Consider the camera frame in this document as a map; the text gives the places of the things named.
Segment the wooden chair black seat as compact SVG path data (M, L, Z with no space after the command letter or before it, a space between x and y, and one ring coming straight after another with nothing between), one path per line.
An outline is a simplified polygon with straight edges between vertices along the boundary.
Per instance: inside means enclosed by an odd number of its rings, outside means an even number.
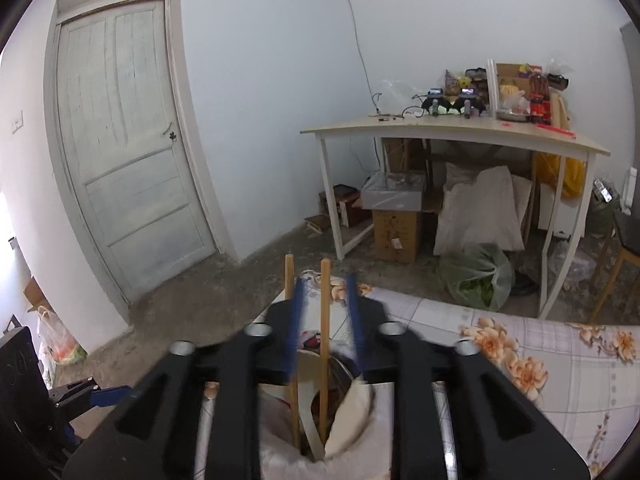
M608 276L608 281L606 282L602 292L600 292L600 295L598 296L598 299L590 313L590 323L597 321L598 314L604 306L605 300L607 300L608 296L611 295L623 264L629 262L634 266L639 266L639 220L632 218L629 214L624 214L623 212L616 210L613 214L612 229L605 237L596 265L596 270L593 271L591 277L591 284L596 284L596 279L599 272L603 269L606 257L608 256L608 248L610 248L614 236L617 236L620 248L618 248L615 262L610 275Z

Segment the wooden chopstick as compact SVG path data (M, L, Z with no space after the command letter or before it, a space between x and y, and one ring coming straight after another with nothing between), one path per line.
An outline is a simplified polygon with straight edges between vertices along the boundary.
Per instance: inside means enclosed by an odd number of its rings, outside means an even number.
M328 438L329 362L331 328L331 260L323 258L320 266L320 396L319 436L322 444Z
M298 380L297 380L297 341L299 307L296 304L296 273L293 254L286 254L284 258L284 291L285 299L291 307L290 322L288 322L288 356L290 360L290 395L292 442L296 451L300 448L299 408L298 408Z

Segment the clear utensil holder cup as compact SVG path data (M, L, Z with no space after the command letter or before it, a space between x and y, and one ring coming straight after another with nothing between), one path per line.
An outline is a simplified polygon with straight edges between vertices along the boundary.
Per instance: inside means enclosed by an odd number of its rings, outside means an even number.
M390 478L393 386L364 382L347 354L331 354L326 382L321 364L318 351L297 352L298 438L288 388L260 387L260 476Z

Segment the white sack under table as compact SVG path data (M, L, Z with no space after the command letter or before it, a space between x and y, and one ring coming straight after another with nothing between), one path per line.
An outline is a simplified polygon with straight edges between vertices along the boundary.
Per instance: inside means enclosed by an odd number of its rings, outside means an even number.
M433 254L460 252L476 244L521 252L532 188L531 180L511 174L506 166L478 170L448 162Z

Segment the white plastic spoon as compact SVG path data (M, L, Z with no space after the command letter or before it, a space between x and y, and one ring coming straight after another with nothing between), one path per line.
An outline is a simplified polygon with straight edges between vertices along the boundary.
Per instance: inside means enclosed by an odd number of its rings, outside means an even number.
M373 404L372 388L348 367L348 359L329 358L326 437L320 436L321 356L311 350L297 353L298 412L307 455L314 461L344 452L363 432Z

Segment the clutter box on table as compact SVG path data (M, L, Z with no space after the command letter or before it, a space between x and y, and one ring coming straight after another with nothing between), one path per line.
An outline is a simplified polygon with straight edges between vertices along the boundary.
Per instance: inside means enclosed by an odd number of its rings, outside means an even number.
M568 128L570 112L563 93L570 68L550 58L544 65L495 63L497 112L513 119Z

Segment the white panel door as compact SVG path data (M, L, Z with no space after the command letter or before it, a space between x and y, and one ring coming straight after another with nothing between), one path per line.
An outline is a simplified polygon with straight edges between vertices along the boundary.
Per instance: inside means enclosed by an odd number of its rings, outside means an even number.
M65 212L120 315L234 254L192 103L181 0L55 0L43 82Z

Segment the green plastic bag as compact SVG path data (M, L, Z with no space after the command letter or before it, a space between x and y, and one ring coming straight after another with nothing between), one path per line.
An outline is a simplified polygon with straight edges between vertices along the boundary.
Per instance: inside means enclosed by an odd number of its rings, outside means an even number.
M514 283L509 258L494 244L472 244L442 255L438 274L459 304L487 311L503 307Z

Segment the cardboard box under table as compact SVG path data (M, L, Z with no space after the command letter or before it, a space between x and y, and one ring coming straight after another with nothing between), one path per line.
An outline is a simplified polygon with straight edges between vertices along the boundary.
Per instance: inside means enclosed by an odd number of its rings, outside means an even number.
M420 212L375 210L372 218L375 258L389 262L415 262L421 244Z

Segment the white wooden side table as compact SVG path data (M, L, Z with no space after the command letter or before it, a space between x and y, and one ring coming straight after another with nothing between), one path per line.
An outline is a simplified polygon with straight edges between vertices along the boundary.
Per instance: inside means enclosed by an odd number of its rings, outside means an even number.
M380 168L383 171L388 169L388 155L383 145L385 140L420 140L425 151L425 167L429 176L433 174L433 162L450 162L450 164L469 167L496 166L500 162L498 154L504 148L515 148L532 154L548 153L559 156L559 177L556 182L548 231L540 253L541 284L538 318L541 320L548 318L554 307L570 265L574 261L580 238L585 233L597 158L611 155L610 150L581 133L555 131L544 128L542 125L524 124L524 122L500 122L491 117L466 119L451 115L424 118L370 116L335 126L305 129L303 133L311 134L317 141L323 189L326 193L331 232L338 260L344 260L346 255L373 231L373 228L366 226L348 242L344 242L326 148L326 142L329 140L335 140L341 136L347 139L362 136L372 140L375 151L380 156ZM548 251L560 208L566 162L570 158L585 164L586 176L565 258L555 281L550 283Z

